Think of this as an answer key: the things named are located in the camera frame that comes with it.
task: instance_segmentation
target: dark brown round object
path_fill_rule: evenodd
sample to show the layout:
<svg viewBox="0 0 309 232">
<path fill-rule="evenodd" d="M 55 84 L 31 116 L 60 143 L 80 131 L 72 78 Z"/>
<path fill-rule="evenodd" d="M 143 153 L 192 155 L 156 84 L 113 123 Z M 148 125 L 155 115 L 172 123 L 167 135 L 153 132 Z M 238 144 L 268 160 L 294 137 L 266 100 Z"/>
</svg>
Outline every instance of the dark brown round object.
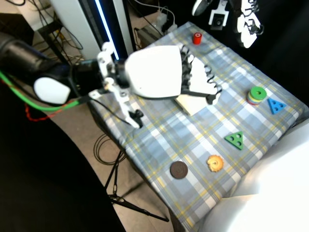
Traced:
<svg viewBox="0 0 309 232">
<path fill-rule="evenodd" d="M 170 166 L 170 174 L 176 179 L 183 179 L 188 174 L 188 167 L 184 162 L 174 162 Z"/>
</svg>

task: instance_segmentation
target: tripod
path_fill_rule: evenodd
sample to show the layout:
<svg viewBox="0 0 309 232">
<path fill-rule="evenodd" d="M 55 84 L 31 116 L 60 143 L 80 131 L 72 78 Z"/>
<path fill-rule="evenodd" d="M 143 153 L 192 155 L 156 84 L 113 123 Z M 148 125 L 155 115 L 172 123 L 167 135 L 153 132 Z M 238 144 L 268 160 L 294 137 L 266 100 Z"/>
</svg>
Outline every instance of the tripod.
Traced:
<svg viewBox="0 0 309 232">
<path fill-rule="evenodd" d="M 119 159 L 121 157 L 121 153 L 122 153 L 122 151 L 119 152 L 118 157 L 115 161 L 115 164 L 112 167 L 112 171 L 111 171 L 111 173 L 110 173 L 110 175 L 107 179 L 107 182 L 105 184 L 105 189 L 107 190 L 108 184 L 110 183 L 112 175 L 115 172 L 114 187 L 112 189 L 112 194 L 108 195 L 110 197 L 111 202 L 118 204 L 118 205 L 121 205 L 123 207 L 129 208 L 129 209 L 132 209 L 134 211 L 140 212 L 140 213 L 145 214 L 147 216 L 151 216 L 153 218 L 168 222 L 169 221 L 168 218 L 163 218 L 163 217 L 157 216 L 155 214 L 149 213 L 147 210 L 141 209 L 141 208 L 137 207 L 136 205 L 133 205 L 132 203 L 127 202 L 124 198 L 117 195 L 117 176 L 118 176 L 118 166 L 119 166 Z"/>
</svg>

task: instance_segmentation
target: plaid tablecloth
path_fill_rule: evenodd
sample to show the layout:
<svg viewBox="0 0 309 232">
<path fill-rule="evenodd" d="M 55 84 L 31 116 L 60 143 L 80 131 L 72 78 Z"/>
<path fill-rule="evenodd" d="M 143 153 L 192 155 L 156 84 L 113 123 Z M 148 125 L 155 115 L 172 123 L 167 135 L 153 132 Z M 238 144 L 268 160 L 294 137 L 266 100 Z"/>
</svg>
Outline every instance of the plaid tablecloth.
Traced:
<svg viewBox="0 0 309 232">
<path fill-rule="evenodd" d="M 192 35 L 202 32 L 202 44 L 192 44 Z M 154 45 L 184 44 L 212 67 L 215 81 L 224 86 L 215 106 L 194 116 L 186 115 L 174 100 L 150 101 L 137 96 L 129 104 L 141 109 L 144 127 L 133 129 L 94 103 L 113 136 L 125 148 L 157 193 L 188 231 L 244 176 L 267 150 L 308 108 L 287 90 L 268 78 L 230 48 L 192 23 L 186 23 Z M 259 106 L 246 102 L 253 86 L 266 89 L 267 96 L 287 106 L 272 115 L 268 102 Z M 99 99 L 113 111 L 119 110 L 111 95 Z M 238 150 L 224 137 L 243 132 L 244 149 Z M 213 173 L 206 161 L 220 155 L 224 168 Z M 181 160 L 188 166 L 184 179 L 175 179 L 169 168 Z"/>
</svg>

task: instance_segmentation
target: tangled wires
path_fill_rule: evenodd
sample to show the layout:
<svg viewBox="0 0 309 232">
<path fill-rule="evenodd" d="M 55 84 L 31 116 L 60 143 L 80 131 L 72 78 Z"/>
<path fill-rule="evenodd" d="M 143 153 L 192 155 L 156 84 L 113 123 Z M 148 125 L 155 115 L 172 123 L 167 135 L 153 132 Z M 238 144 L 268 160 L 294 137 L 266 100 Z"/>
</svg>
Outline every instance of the tangled wires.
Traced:
<svg viewBox="0 0 309 232">
<path fill-rule="evenodd" d="M 103 144 L 105 144 L 107 141 L 111 141 L 111 139 L 106 135 L 103 134 L 101 135 L 95 142 L 95 145 L 93 146 L 93 154 L 96 158 L 96 160 L 104 165 L 114 165 L 115 161 L 112 162 L 107 162 L 104 161 L 101 157 L 100 157 L 100 149 L 103 146 Z M 121 157 L 119 159 L 119 163 L 124 161 L 126 159 L 126 155 L 122 152 L 121 153 Z"/>
</svg>

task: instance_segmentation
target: yellow cookie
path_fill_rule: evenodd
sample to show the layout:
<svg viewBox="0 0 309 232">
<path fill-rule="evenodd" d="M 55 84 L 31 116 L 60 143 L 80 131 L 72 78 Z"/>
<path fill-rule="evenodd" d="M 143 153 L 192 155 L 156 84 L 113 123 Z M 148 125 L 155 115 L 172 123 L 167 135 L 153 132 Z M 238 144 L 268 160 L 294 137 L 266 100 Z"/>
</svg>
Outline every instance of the yellow cookie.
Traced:
<svg viewBox="0 0 309 232">
<path fill-rule="evenodd" d="M 216 155 L 209 156 L 207 164 L 212 172 L 218 172 L 223 168 L 223 159 Z"/>
</svg>

